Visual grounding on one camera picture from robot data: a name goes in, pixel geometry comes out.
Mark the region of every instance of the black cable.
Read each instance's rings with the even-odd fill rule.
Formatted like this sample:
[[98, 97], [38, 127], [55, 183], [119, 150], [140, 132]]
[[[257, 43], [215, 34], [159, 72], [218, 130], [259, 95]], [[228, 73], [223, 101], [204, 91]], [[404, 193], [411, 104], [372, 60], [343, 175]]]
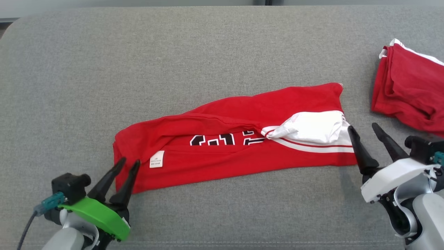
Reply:
[[34, 218], [37, 216], [37, 211], [34, 211], [31, 215], [31, 218], [29, 218], [28, 223], [26, 224], [25, 230], [23, 231], [22, 237], [20, 238], [19, 245], [17, 246], [17, 250], [20, 250], [23, 245], [23, 241], [25, 240], [26, 233], [28, 232], [29, 226], [31, 225]]

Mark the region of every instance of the teal connector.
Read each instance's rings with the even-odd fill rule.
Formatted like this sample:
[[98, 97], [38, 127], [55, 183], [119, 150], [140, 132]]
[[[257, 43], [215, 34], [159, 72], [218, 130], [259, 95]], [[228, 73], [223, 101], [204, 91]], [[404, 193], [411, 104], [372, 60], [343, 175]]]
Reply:
[[45, 214], [49, 210], [56, 208], [58, 205], [65, 202], [65, 196], [62, 192], [57, 192], [50, 197], [44, 199], [42, 203], [34, 207], [34, 212], [37, 212], [37, 216]]
[[444, 153], [439, 151], [435, 152], [435, 155], [433, 156], [433, 162], [444, 166]]

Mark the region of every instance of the gray fabric surface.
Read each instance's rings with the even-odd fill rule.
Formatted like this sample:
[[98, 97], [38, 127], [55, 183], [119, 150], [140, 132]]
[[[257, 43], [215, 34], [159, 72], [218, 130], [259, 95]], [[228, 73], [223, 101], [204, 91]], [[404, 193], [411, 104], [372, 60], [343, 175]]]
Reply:
[[[443, 23], [444, 8], [400, 6], [92, 8], [18, 20], [0, 40], [0, 248], [15, 249], [51, 179], [96, 183], [119, 130], [223, 97], [341, 82], [347, 120], [388, 164], [371, 122], [400, 143], [421, 133], [370, 112], [379, 52], [397, 38], [443, 60]], [[109, 249], [402, 249], [360, 186], [351, 166], [148, 191], [132, 197], [128, 241]], [[59, 228], [37, 218], [24, 249]]]

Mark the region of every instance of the red jersey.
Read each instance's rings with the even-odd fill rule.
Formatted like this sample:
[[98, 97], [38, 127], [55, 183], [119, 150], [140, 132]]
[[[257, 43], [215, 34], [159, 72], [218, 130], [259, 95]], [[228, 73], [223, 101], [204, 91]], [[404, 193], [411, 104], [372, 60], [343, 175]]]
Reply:
[[288, 87], [229, 97], [120, 131], [115, 162], [136, 159], [134, 193], [293, 167], [354, 165], [339, 96], [342, 85]]
[[372, 111], [444, 137], [444, 63], [393, 39], [380, 54]]

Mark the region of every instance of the clothing care label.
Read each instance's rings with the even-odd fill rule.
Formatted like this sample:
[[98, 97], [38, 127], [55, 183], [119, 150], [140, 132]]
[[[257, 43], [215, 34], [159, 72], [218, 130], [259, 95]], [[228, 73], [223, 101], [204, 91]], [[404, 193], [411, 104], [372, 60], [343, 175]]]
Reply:
[[161, 168], [163, 166], [163, 153], [164, 150], [157, 151], [151, 158], [150, 158], [150, 169], [152, 168]]

